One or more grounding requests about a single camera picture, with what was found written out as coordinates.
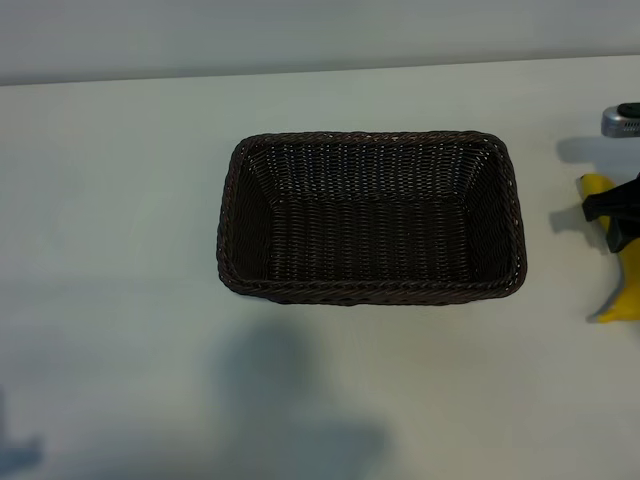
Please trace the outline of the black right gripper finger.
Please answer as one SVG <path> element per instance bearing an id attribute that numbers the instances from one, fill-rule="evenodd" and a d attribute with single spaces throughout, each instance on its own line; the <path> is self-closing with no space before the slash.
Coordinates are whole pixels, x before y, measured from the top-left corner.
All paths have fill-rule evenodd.
<path id="1" fill-rule="evenodd" d="M 607 246 L 611 253 L 621 252 L 640 237 L 640 223 L 636 220 L 611 217 L 607 229 Z"/>
<path id="2" fill-rule="evenodd" d="M 582 177 L 582 210 L 588 222 L 601 217 L 639 221 L 639 177 L 616 185 L 601 174 Z"/>

